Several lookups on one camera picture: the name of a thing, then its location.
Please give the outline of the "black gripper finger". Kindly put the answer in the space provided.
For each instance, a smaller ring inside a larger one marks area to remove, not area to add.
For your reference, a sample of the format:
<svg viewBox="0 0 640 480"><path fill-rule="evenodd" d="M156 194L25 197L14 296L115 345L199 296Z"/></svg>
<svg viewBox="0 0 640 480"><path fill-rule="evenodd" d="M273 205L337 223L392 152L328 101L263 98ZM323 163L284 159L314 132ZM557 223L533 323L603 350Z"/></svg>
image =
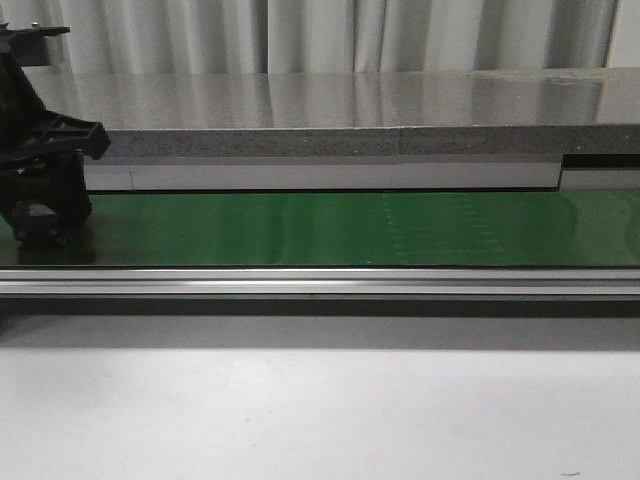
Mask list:
<svg viewBox="0 0 640 480"><path fill-rule="evenodd" d="M40 202L54 210L70 230L80 227L92 212L86 190L84 155L51 154L35 163L1 173L1 216L20 202Z"/></svg>

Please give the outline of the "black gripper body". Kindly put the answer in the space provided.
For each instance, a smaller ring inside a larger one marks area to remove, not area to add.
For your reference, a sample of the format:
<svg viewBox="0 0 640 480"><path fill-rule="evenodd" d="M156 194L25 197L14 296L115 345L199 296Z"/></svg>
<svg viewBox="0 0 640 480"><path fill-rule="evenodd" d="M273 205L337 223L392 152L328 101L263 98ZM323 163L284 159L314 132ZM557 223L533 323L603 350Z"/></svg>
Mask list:
<svg viewBox="0 0 640 480"><path fill-rule="evenodd" d="M99 122L77 119L47 109L25 67L50 60L48 37L70 32L66 26L10 29L1 25L1 168L18 169L37 159L79 151L101 158L110 139Z"/></svg>

